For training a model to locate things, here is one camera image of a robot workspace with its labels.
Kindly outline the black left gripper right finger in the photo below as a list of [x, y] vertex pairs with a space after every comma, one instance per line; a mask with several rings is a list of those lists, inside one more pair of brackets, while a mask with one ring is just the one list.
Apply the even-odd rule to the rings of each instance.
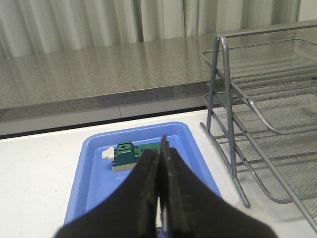
[[166, 136], [161, 139], [159, 196], [171, 238], [275, 238], [272, 228], [234, 208], [186, 165]]

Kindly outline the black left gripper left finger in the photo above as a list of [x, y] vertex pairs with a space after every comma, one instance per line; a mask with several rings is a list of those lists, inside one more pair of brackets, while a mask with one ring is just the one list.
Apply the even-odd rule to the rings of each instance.
[[159, 167], [157, 150], [146, 149], [124, 182], [90, 212], [64, 225], [57, 238], [155, 238]]

